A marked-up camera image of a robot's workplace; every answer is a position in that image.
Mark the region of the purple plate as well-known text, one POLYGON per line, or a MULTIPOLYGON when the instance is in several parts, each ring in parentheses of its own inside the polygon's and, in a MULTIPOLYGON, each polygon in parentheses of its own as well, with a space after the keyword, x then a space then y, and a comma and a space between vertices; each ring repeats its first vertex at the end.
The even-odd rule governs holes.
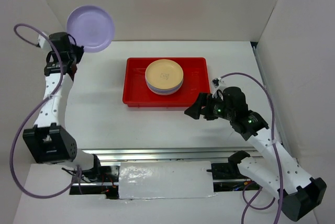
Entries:
POLYGON ((160 95, 170 95, 175 92, 177 92, 182 86, 182 83, 169 89, 160 89, 152 86, 151 84, 147 83, 147 87, 149 88, 150 91, 154 92, 155 94, 160 94, 160 95))
POLYGON ((66 31, 88 53, 106 49, 114 39, 115 25, 111 15, 94 5, 84 5, 70 13, 66 31))

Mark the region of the orange plate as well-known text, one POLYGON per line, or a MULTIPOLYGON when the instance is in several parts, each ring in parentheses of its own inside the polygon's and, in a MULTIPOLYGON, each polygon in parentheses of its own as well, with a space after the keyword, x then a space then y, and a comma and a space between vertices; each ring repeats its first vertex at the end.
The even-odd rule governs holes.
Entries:
POLYGON ((145 71, 146 81, 158 89, 171 89, 183 82, 184 72, 175 61, 159 59, 148 65, 145 71))

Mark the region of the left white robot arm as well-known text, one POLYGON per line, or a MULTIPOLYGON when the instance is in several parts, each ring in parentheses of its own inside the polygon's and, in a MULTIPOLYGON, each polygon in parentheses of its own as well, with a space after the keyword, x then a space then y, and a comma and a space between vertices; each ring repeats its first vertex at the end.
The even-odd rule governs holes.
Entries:
POLYGON ((98 157, 79 149, 65 128, 68 96, 84 48, 77 46, 66 32, 53 33, 49 39, 55 49, 48 52, 44 68, 44 98, 47 101, 39 109, 33 126, 23 131, 24 142, 36 163, 79 166, 86 180, 99 181, 103 177, 103 168, 98 157))

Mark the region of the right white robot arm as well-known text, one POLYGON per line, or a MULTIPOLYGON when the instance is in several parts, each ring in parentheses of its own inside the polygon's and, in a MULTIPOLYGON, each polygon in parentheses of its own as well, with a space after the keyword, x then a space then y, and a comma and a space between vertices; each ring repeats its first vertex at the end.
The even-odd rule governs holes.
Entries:
POLYGON ((247 152, 239 151, 228 159, 229 174, 235 178, 244 175, 255 181, 278 200, 281 212, 291 221, 300 220, 321 204, 326 182, 320 177, 313 178, 280 142, 270 138, 267 122, 248 108, 240 88, 228 87, 216 94, 199 93, 184 113, 193 119, 229 121, 234 131, 266 161, 263 166, 247 152))

